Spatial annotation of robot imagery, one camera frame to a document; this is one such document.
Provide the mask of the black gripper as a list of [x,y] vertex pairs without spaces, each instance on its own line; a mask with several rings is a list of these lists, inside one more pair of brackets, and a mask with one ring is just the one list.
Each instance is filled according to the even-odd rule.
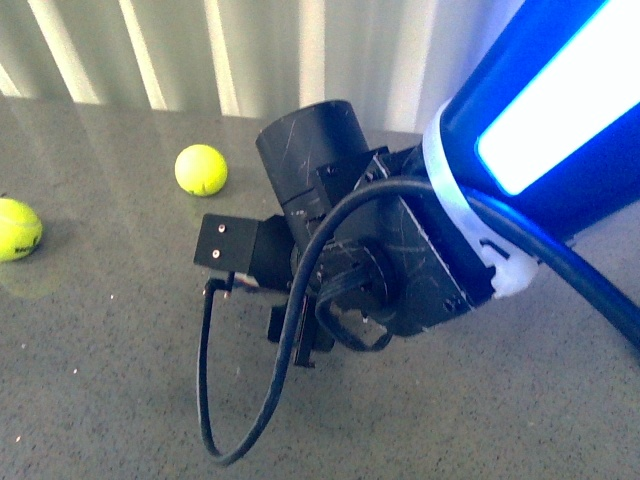
[[420,148],[370,148],[350,103],[290,113],[263,129],[256,147],[293,259],[317,251],[307,290],[336,342],[380,351],[492,297],[493,271],[428,186]]

